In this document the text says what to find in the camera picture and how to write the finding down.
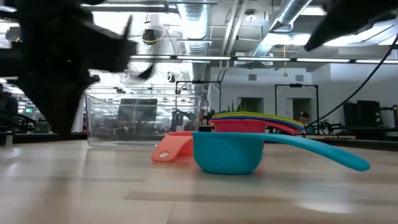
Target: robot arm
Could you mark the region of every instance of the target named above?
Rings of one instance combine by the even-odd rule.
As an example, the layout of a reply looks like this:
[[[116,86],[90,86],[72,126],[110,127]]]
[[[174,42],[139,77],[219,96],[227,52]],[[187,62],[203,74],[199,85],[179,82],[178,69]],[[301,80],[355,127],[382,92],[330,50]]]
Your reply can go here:
[[[55,133],[69,134],[85,89],[99,81],[88,69],[123,72],[137,43],[128,40],[129,18],[122,36],[93,23],[80,4],[104,0],[19,0],[6,2],[15,12],[0,11],[1,19],[19,23],[21,36],[12,49],[0,50],[8,63],[0,76],[17,76],[17,85],[38,107]],[[148,79],[153,65],[138,78]]]
[[[329,40],[348,35],[373,19],[398,8],[397,0],[325,0],[327,15],[313,31],[304,49],[314,50]]]

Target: table surface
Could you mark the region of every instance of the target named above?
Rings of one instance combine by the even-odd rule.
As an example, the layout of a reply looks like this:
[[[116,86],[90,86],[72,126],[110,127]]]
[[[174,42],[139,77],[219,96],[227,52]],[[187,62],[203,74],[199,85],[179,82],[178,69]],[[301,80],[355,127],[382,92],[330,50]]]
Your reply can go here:
[[[311,152],[266,144],[252,175],[202,172],[191,157],[153,164],[153,143],[85,141],[0,150],[0,223],[398,223],[398,153],[349,149],[356,172]]]

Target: wall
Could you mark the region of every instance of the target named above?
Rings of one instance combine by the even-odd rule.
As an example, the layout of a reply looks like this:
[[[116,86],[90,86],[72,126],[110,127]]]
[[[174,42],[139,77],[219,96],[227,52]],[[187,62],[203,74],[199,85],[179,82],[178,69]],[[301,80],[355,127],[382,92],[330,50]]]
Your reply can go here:
[[[293,114],[287,114],[288,110],[288,99],[289,98],[313,98],[314,94],[307,88],[278,88],[278,115],[292,117]],[[221,110],[226,111],[228,105],[232,102],[236,108],[238,105],[239,97],[258,97],[264,99],[264,113],[275,114],[275,95],[273,85],[264,86],[251,86],[251,85],[223,85],[221,94]],[[218,111],[218,92],[214,89],[210,90],[209,94],[210,107]],[[313,112],[315,110],[315,103],[312,103]]]
[[[211,72],[211,79],[217,80],[217,76],[219,73],[218,67],[212,67],[210,69]],[[296,75],[303,75],[304,82],[302,84],[309,84],[311,83],[312,74],[306,72],[305,68],[288,68],[286,73],[288,74],[287,77],[284,77],[285,69],[280,68],[275,70],[273,68],[270,69],[252,69],[248,70],[245,68],[229,68],[224,76],[223,84],[228,85],[270,85],[270,84],[290,84],[290,83],[297,83],[295,81]],[[256,74],[257,81],[249,81],[248,75],[249,74]]]
[[[332,110],[350,96],[368,77],[376,65],[330,64],[313,72],[312,80],[319,85],[321,116]],[[398,71],[396,65],[382,65],[364,88],[350,101],[374,100],[381,107],[398,104],[396,83]],[[391,111],[382,112],[384,124],[394,125]],[[327,119],[333,122],[344,122],[343,108],[339,108]]]
[[[255,97],[264,99],[264,112],[275,114],[275,94],[274,84],[291,84],[297,83],[295,75],[304,75],[305,83],[311,83],[311,73],[307,73],[304,68],[287,69],[288,77],[284,77],[284,69],[275,71],[274,69],[253,69],[229,68],[221,87],[221,110],[226,111],[228,105],[232,102],[234,107],[238,105],[239,97]],[[248,74],[257,74],[257,81],[249,81]],[[218,68],[211,68],[212,80],[216,80],[218,76]],[[209,88],[210,107],[218,111],[219,100],[218,92],[215,87]],[[289,98],[314,98],[313,90],[307,88],[278,88],[278,114],[282,116],[292,117],[293,114],[287,114],[287,102]]]

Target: clear plastic container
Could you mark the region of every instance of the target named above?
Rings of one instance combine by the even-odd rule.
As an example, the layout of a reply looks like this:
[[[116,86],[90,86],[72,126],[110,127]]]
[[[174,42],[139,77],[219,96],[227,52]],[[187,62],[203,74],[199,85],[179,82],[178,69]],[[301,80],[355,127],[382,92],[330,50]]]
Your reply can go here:
[[[193,95],[88,93],[88,144],[154,148],[165,133],[196,131],[201,109]]]

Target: measuring cup handle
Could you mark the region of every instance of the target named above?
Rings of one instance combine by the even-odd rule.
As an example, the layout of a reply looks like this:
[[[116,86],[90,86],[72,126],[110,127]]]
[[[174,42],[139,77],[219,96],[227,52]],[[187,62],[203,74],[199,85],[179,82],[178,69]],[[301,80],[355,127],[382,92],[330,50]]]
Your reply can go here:
[[[342,150],[335,146],[331,146],[315,140],[298,138],[295,136],[288,136],[283,134],[250,134],[250,135],[252,135],[252,137],[259,138],[265,141],[289,144],[291,146],[296,146],[302,149],[306,149],[310,152],[314,152],[321,156],[325,156],[326,158],[336,161],[356,171],[364,172],[370,169],[370,163],[364,160],[363,158],[354,155],[346,150]]]

